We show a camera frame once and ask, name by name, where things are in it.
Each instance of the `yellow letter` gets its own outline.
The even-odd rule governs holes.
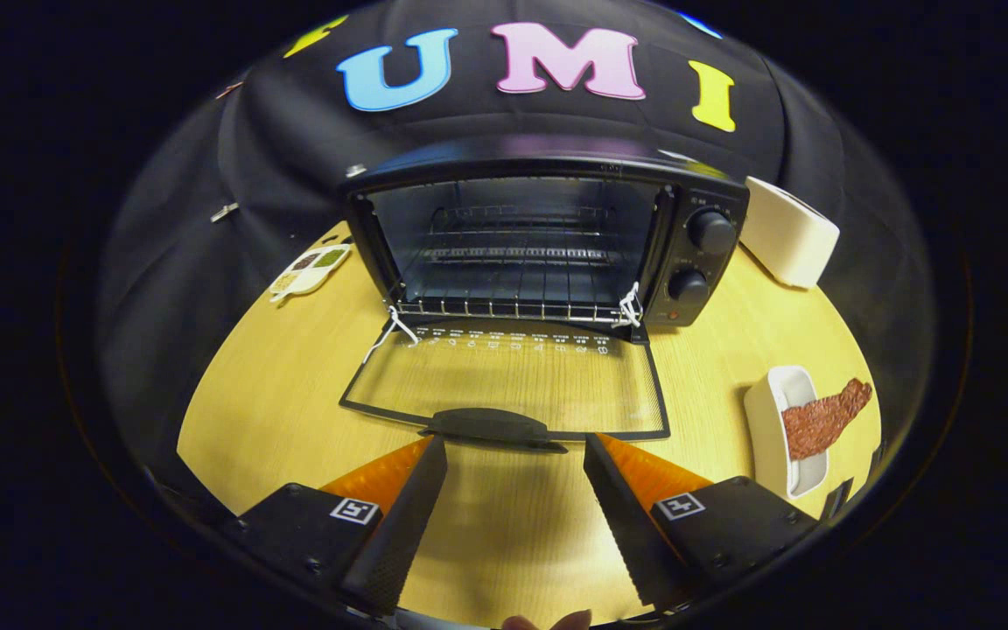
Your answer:
[[[729,89],[733,87],[731,77],[703,61],[687,62],[700,76],[700,104],[691,110],[695,118],[723,131],[737,129],[737,123],[729,118]]]
[[[348,20],[348,16],[337,17],[337,19],[333,20],[332,23],[320,25],[320,27],[317,27],[305,33],[305,35],[300,36],[296,43],[293,44],[293,48],[290,48],[289,52],[282,55],[282,58],[284,59],[287,58],[287,56],[293,55],[293,53],[297,50],[307,47],[310,43],[319,43],[319,41],[325,39],[325,36],[328,35],[333,28],[339,27],[339,25],[341,25],[341,23],[345,20]]]

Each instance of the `oven handle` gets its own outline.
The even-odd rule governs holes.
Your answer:
[[[437,411],[419,434],[440,434],[454,442],[489,443],[523,451],[564,454],[568,448],[549,440],[547,425],[535,418],[491,407]]]

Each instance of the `oven control knob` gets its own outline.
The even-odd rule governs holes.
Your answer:
[[[671,276],[667,282],[667,294],[685,306],[699,306],[711,297],[711,284],[707,283],[703,274],[688,268]]]
[[[737,231],[733,230],[733,224],[716,210],[698,213],[686,231],[695,247],[708,254],[729,254],[737,244]]]

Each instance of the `fingertip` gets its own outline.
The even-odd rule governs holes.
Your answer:
[[[521,614],[512,615],[501,623],[501,630],[539,630],[535,624]]]
[[[559,619],[559,622],[555,623],[551,630],[588,630],[593,621],[594,611],[580,610]]]

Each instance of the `small board with seeds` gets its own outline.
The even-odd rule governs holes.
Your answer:
[[[306,294],[320,287],[351,250],[352,246],[328,246],[303,252],[271,282],[271,301],[279,301],[285,295]]]

